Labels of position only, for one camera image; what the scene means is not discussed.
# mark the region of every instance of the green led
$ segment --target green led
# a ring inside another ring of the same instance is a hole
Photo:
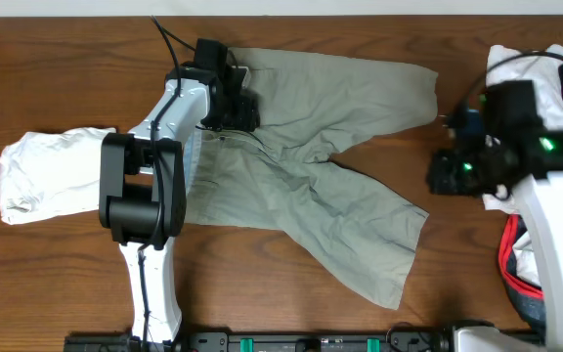
[[[542,147],[547,152],[550,152],[555,149],[555,145],[548,138],[545,137],[540,138],[540,144],[542,144]]]

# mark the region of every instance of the green fabric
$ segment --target green fabric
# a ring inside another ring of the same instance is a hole
[[[202,133],[187,222],[284,230],[344,285],[398,308],[428,214],[328,159],[432,121],[437,74],[320,54],[234,52],[251,69],[262,125],[257,138]]]

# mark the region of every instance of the red trim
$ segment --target red trim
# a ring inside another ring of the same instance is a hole
[[[527,283],[521,281],[518,278],[515,278],[507,272],[507,260],[509,259],[509,254],[512,252],[512,246],[514,245],[517,233],[518,215],[512,214],[507,219],[505,231],[503,231],[503,237],[500,239],[500,245],[498,248],[498,266],[500,268],[500,273],[507,284],[515,289],[518,293],[536,299],[543,299],[541,290],[529,286]]]

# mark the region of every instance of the wood grain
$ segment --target wood grain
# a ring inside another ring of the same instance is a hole
[[[484,68],[493,44],[563,45],[563,17],[164,18],[198,37],[418,64],[439,72],[440,112]],[[178,48],[181,60],[189,57]],[[0,153],[26,131],[139,123],[162,93],[170,57],[145,18],[0,19]],[[447,143],[438,123],[374,138],[335,161],[430,212],[397,311],[334,279],[281,232],[187,225],[175,246],[187,329],[387,330],[399,321],[459,318],[524,328],[496,265],[505,216],[479,200],[431,196],[429,157]],[[71,331],[125,330],[127,271],[96,212],[22,226],[0,221],[0,351],[59,351]]]

